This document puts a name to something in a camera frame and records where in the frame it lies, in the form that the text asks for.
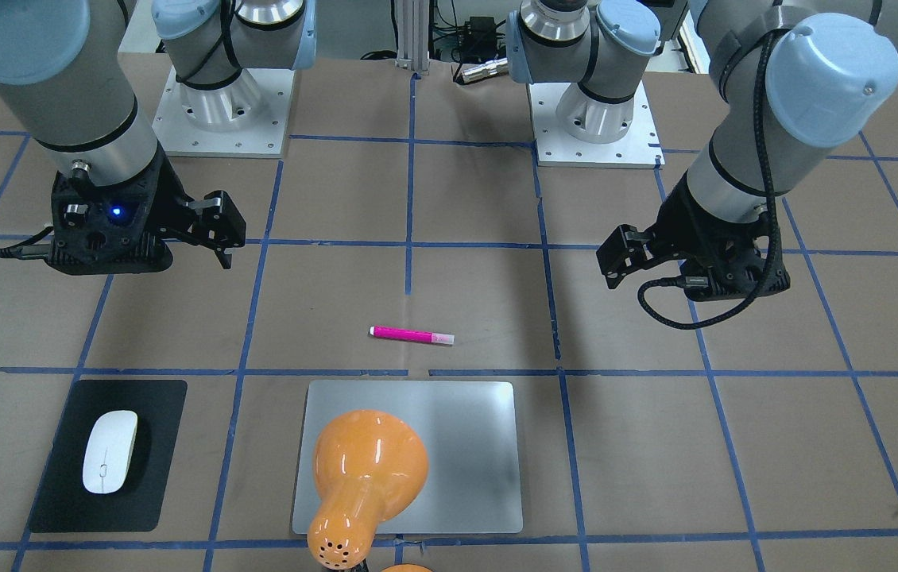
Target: hole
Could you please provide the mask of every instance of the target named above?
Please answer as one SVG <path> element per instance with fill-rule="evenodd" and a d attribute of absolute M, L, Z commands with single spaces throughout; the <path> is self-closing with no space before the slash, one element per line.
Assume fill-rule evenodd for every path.
<path fill-rule="evenodd" d="M 106 244 L 106 235 L 103 232 L 90 232 L 85 237 L 86 249 L 96 251 L 102 249 L 104 244 Z"/>

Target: white mounting plate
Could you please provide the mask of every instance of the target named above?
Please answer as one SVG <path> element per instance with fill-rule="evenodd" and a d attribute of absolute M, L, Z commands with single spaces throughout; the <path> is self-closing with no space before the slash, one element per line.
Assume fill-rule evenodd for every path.
<path fill-rule="evenodd" d="M 523 528 L 516 409 L 504 381 L 318 380 L 308 387 L 292 528 L 306 535 L 322 502 L 315 441 L 329 421 L 377 409 L 406 422 L 428 452 L 428 480 L 380 535 L 490 535 Z"/>
<path fill-rule="evenodd" d="M 163 88 L 152 129 L 167 155 L 172 157 L 245 157 L 282 159 L 287 120 L 293 101 L 293 76 L 289 69 L 249 69 L 265 94 L 268 108 L 249 127 L 239 131 L 202 130 L 184 112 L 177 90 L 176 71 Z"/>
<path fill-rule="evenodd" d="M 660 152 L 653 113 L 646 101 L 643 83 L 634 95 L 637 112 L 626 137 L 613 144 L 591 144 L 577 140 L 559 124 L 555 108 L 569 83 L 535 83 L 529 86 L 530 116 L 537 139 L 537 163 L 551 167 L 612 167 L 653 169 L 664 154 Z"/>

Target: orange round object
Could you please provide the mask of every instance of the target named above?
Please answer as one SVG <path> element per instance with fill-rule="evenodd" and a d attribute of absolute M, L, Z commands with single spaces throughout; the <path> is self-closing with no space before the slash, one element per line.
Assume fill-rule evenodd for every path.
<path fill-rule="evenodd" d="M 322 506 L 308 528 L 308 550 L 330 570 L 361 564 L 377 526 L 403 512 L 427 478 L 428 452 L 408 424 L 372 409 L 336 417 L 315 442 Z"/>
<path fill-rule="evenodd" d="M 400 564 L 398 566 L 386 568 L 382 572 L 431 572 L 431 570 L 424 568 L 424 566 L 417 566 L 416 564 Z"/>

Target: white computer mouse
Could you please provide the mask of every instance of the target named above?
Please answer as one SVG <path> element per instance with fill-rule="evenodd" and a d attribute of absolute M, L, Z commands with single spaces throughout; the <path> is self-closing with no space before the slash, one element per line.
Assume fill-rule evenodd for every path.
<path fill-rule="evenodd" d="M 82 485 L 96 495 L 116 493 L 128 477 L 137 432 L 137 414 L 122 409 L 103 413 L 92 426 L 85 446 Z"/>

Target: pink marker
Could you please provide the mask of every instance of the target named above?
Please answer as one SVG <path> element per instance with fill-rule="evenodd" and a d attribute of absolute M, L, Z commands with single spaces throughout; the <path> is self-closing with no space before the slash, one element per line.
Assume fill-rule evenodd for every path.
<path fill-rule="evenodd" d="M 423 342 L 426 344 L 443 344 L 451 346 L 456 341 L 453 334 L 436 334 L 435 332 L 419 332 L 418 330 L 401 330 L 385 326 L 372 326 L 370 333 L 376 338 L 401 340 L 405 342 Z"/>

